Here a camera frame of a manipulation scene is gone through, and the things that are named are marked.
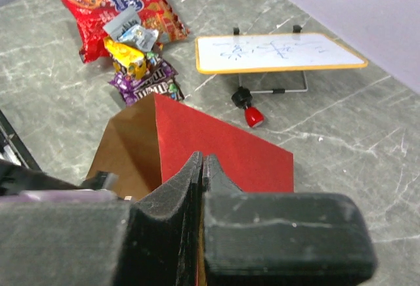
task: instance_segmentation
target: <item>metal stand leg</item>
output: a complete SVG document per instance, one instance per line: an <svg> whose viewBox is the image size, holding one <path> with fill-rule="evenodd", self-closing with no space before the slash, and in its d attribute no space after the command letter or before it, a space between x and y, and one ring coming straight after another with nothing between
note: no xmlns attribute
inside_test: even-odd
<svg viewBox="0 0 420 286"><path fill-rule="evenodd" d="M267 91L251 91L251 94L287 94L289 92L306 92L308 91L308 81L306 80L305 71L301 71L303 78L303 89L285 89L285 88L274 88ZM239 86L242 87L242 75L238 74Z"/></svg>

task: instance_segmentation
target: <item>tabletop whiteboard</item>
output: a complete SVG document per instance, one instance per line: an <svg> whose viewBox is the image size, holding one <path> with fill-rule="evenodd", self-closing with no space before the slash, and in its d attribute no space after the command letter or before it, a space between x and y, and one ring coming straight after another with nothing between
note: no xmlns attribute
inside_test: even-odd
<svg viewBox="0 0 420 286"><path fill-rule="evenodd" d="M321 33L198 37L196 62L203 74L331 70L368 64Z"/></svg>

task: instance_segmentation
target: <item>snack bag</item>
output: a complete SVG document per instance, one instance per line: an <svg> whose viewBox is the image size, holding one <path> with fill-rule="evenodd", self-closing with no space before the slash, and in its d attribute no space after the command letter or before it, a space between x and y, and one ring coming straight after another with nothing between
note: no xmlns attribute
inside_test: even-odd
<svg viewBox="0 0 420 286"><path fill-rule="evenodd" d="M103 39L105 24L128 7L134 7L147 29L158 30L159 42L168 43L185 39L189 33L166 0L61 0L77 21L82 48L79 51L84 63L100 56L109 56Z"/></svg>

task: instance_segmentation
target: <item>m&m's bag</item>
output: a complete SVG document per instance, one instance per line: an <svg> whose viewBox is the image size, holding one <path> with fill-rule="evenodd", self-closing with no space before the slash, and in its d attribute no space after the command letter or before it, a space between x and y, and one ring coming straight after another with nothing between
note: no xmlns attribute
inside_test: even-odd
<svg viewBox="0 0 420 286"><path fill-rule="evenodd" d="M189 33L166 0L61 0L77 21L82 39L79 51L84 63L100 56L109 56L103 39L105 24L128 7L134 7L141 25L159 30L159 42L168 43L185 39Z"/></svg>

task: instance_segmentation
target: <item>marble floor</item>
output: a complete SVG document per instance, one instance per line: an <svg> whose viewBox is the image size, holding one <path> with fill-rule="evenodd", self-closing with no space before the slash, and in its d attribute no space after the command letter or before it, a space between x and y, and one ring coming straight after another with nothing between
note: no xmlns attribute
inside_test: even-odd
<svg viewBox="0 0 420 286"><path fill-rule="evenodd" d="M308 73L305 94L255 95L268 121L250 129L230 100L237 79L200 75L194 38L242 32L330 35L288 0L169 0L192 30L165 49L186 103L295 156L296 192L340 192L361 208L380 267L366 285L420 281L420 99L370 64ZM109 118L122 107L105 60L83 65L72 15L60 0L17 0L0 8L0 108L47 173L79 182ZM291 74L248 75L250 88L298 87Z"/></svg>

